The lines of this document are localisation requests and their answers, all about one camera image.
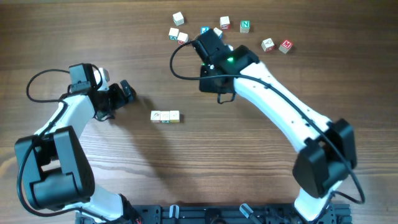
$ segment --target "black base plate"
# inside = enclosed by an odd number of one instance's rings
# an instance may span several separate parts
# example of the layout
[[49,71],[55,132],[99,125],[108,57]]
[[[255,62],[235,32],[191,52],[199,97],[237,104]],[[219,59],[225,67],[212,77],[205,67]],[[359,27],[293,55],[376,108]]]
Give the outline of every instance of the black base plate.
[[[169,218],[170,207],[159,205],[135,205],[133,207],[140,213],[142,224],[253,224],[239,211],[239,206],[180,207],[179,218]],[[292,204],[268,204],[251,208],[254,215],[263,224],[305,224],[294,211]],[[93,219],[77,213],[75,224],[93,223],[95,223]],[[318,221],[318,224],[351,223],[349,205],[332,203],[327,213]]]

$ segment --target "white block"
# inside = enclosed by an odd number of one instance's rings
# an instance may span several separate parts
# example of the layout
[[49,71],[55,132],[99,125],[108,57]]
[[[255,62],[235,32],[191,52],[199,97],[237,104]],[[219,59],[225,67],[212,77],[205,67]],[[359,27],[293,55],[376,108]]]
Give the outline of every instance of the white block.
[[178,37],[178,44],[182,45],[183,43],[186,43],[188,41],[188,34],[184,34],[183,32],[181,32]]
[[170,122],[170,112],[169,111],[161,111],[160,112],[160,122],[162,122],[162,123]]
[[223,31],[219,30],[219,28],[214,28],[213,31],[217,34],[218,38],[222,38],[223,37]]
[[179,26],[184,23],[184,17],[181,12],[173,14],[173,20],[176,26]]
[[231,24],[229,23],[229,16],[220,18],[220,27],[221,29],[229,29],[231,27]]
[[262,41],[261,47],[265,52],[268,52],[275,48],[275,44],[271,38],[268,38],[268,39]]
[[177,40],[178,34],[180,33],[180,31],[176,28],[170,28],[170,32],[169,32],[169,39],[170,40]]
[[150,121],[152,121],[153,123],[160,123],[160,111],[151,111]]
[[179,123],[180,122],[180,112],[179,111],[170,111],[170,122],[171,123]]

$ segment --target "wooden table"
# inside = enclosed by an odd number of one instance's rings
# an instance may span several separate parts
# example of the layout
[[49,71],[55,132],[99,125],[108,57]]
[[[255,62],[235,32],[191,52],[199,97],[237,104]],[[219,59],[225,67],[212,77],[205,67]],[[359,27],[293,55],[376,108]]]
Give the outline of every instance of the wooden table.
[[[261,205],[293,202],[296,153],[255,106],[238,97],[217,105],[198,82],[174,78],[169,58],[172,14],[178,28],[196,36],[201,26],[219,27],[223,40],[243,44],[303,102],[332,120],[355,128],[358,167],[367,196],[352,205],[355,223],[398,222],[398,4],[396,1],[132,1],[0,6],[0,222],[73,223],[74,214],[39,218],[16,195],[14,143],[39,129],[56,104],[25,95],[36,73],[89,62],[109,70],[111,83],[126,79],[139,101],[116,119],[86,126],[80,142],[96,182],[133,204]],[[239,33],[250,20],[250,33]],[[261,41],[294,43],[288,54],[266,54]],[[176,72],[199,76],[200,59],[187,47]],[[49,73],[37,79],[35,98],[58,98],[70,78]],[[152,124],[151,110],[180,110],[180,124]],[[340,188],[358,197],[348,179]],[[336,202],[348,203],[341,197]]]

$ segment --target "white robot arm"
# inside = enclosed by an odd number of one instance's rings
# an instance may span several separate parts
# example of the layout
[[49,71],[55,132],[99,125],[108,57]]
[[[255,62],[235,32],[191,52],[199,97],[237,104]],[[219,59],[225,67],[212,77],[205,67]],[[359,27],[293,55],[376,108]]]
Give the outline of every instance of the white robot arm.
[[[306,113],[323,132],[329,129],[328,123],[331,122],[329,118],[320,115],[301,102],[271,75],[264,63],[252,63],[241,70],[241,74],[260,78],[271,84]],[[234,79],[234,89],[238,95],[257,106],[285,134],[297,153],[305,148],[306,139],[319,138],[319,133],[309,126],[295,109],[272,90],[264,88],[258,82],[244,78]],[[307,221],[316,219],[328,202],[330,192],[336,190],[340,184],[341,181],[337,181],[329,192],[320,198],[314,198],[301,189],[294,203],[295,208]]]
[[[206,63],[201,67],[200,78],[181,77],[172,68],[174,55],[187,44],[193,44]],[[141,224],[141,214],[124,196],[112,194],[94,183],[92,170],[78,142],[91,118],[102,120],[112,116],[113,110],[134,99],[135,92],[125,80],[121,82],[122,89],[117,84],[108,86],[108,72],[102,68],[93,72],[89,67],[90,64],[70,67],[71,92],[61,97],[63,103],[43,128],[16,142],[18,163],[25,162],[20,172],[26,197],[34,210],[76,210],[97,223]],[[293,176],[302,187],[294,208],[305,222],[317,222],[335,190],[356,167],[352,127],[343,119],[332,123],[309,108],[281,85],[245,46],[231,51],[211,30],[180,46],[170,59],[170,69],[178,78],[200,80],[200,90],[219,94],[219,100],[223,93],[239,94],[256,105],[286,135],[298,153]],[[59,113],[61,117],[55,122]],[[41,166],[54,158],[59,159],[61,167],[43,171]],[[46,216],[27,208],[24,199],[21,203],[30,213]],[[245,216],[250,210],[245,209]],[[178,218],[178,214],[177,207],[172,206],[170,218]]]

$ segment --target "toy block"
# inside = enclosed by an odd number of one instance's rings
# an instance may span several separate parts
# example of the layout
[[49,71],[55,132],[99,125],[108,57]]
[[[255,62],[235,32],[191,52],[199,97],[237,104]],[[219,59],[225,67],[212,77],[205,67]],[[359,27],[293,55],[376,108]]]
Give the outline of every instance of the toy block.
[[152,121],[153,123],[160,123],[160,111],[151,111],[150,121]]
[[248,33],[250,30],[250,21],[241,21],[241,32]]
[[222,38],[223,37],[223,31],[219,30],[219,28],[214,28],[213,31],[217,34],[218,38]]
[[180,112],[179,111],[170,111],[170,122],[171,123],[179,123],[180,122]]
[[170,40],[177,40],[179,32],[180,31],[176,28],[170,28],[170,32],[169,32]]
[[181,12],[173,14],[173,21],[176,26],[179,26],[184,23],[184,17],[182,16]]
[[201,27],[200,28],[200,34],[203,34],[204,32],[210,30],[210,27]]
[[268,38],[266,40],[263,40],[261,43],[261,47],[265,52],[270,52],[271,50],[275,49],[275,44],[271,40],[271,38]]
[[229,23],[229,16],[220,18],[220,27],[221,29],[229,29],[231,27],[231,23]]
[[182,45],[182,44],[188,42],[188,34],[184,34],[183,32],[181,32],[178,35],[177,40],[178,40],[179,45]]
[[170,112],[169,111],[161,111],[160,112],[160,122],[162,122],[162,123],[170,122]]
[[283,53],[287,53],[293,46],[293,42],[289,41],[289,40],[284,40],[282,42],[282,44],[279,47],[279,50]]

